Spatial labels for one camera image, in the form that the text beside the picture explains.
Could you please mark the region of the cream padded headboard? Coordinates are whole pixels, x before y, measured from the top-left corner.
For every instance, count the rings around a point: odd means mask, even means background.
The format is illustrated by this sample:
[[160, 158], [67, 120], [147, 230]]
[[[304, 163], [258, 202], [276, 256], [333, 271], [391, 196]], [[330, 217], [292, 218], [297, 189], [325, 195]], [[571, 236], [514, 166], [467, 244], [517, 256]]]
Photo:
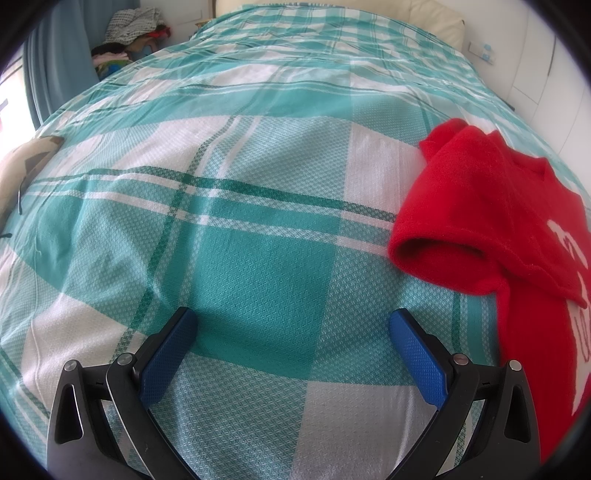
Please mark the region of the cream padded headboard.
[[466, 22], [462, 15], [438, 1], [212, 1], [213, 18], [240, 11], [249, 6], [318, 6], [338, 10], [365, 11], [421, 29], [462, 51]]

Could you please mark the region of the beige patterned pillow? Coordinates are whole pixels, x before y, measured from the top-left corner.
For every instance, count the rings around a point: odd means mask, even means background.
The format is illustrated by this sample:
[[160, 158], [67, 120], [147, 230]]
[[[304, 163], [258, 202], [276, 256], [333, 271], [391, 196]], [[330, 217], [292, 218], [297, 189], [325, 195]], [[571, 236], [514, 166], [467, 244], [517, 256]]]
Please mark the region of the beige patterned pillow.
[[19, 199], [64, 143], [60, 136], [35, 138], [13, 151], [1, 167], [1, 228]]

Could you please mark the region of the white wall socket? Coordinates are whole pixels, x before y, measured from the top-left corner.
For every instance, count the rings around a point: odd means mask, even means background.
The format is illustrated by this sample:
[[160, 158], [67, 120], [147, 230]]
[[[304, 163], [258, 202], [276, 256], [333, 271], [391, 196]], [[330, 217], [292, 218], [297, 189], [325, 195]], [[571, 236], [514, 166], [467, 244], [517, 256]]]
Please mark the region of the white wall socket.
[[495, 53], [489, 44], [470, 41], [468, 51], [488, 64], [495, 63]]

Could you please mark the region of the blue curtain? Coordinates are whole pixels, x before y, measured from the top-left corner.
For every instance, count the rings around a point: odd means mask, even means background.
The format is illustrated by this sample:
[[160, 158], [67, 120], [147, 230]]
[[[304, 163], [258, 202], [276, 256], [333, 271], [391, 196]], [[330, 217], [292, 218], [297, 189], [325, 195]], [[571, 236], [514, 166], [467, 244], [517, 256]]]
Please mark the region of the blue curtain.
[[24, 41], [25, 91], [38, 128], [63, 104], [98, 83], [91, 50], [102, 44], [112, 16], [138, 1], [58, 2]]

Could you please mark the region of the pile of clothes in corner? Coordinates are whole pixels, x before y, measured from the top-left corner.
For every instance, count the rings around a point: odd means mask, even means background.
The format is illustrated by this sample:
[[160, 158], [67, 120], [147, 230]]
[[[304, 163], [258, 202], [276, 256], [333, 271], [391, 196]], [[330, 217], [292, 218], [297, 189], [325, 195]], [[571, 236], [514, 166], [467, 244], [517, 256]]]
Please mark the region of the pile of clothes in corner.
[[156, 52], [170, 36], [171, 29], [156, 7], [116, 11], [106, 27], [103, 42], [91, 50], [98, 80]]

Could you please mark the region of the teal white plaid bedspread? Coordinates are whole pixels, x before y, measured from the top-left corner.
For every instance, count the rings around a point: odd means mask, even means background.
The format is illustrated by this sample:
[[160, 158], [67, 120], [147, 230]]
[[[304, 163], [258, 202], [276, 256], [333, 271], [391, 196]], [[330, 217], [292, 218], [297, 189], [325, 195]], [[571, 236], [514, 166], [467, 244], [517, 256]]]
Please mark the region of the teal white plaid bedspread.
[[[60, 1], [5, 3], [4, 81]], [[47, 470], [63, 365], [136, 352], [174, 312], [197, 337], [150, 408], [196, 479], [391, 479], [436, 408], [391, 342], [408, 310], [473, 363], [503, 367], [494, 295], [391, 261], [394, 221], [426, 167], [420, 144], [461, 119], [546, 159], [590, 233], [590, 63], [558, 1], [459, 1], [462, 51], [404, 22], [318, 6], [195, 21], [149, 3], [160, 48], [40, 127], [1, 121], [9, 155], [64, 143], [1, 228], [4, 478]], [[468, 51], [489, 44], [493, 65]], [[590, 399], [532, 477], [590, 475]]]

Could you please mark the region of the red knit sweater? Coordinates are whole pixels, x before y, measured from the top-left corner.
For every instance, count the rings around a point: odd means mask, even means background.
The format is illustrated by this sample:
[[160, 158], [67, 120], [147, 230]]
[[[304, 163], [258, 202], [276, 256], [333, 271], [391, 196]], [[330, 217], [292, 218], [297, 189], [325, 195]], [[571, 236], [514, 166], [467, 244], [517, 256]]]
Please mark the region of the red knit sweater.
[[391, 261], [494, 295], [502, 361], [522, 363], [548, 459], [590, 399], [590, 233], [581, 197], [544, 158], [461, 119], [420, 144], [426, 167], [394, 221]]

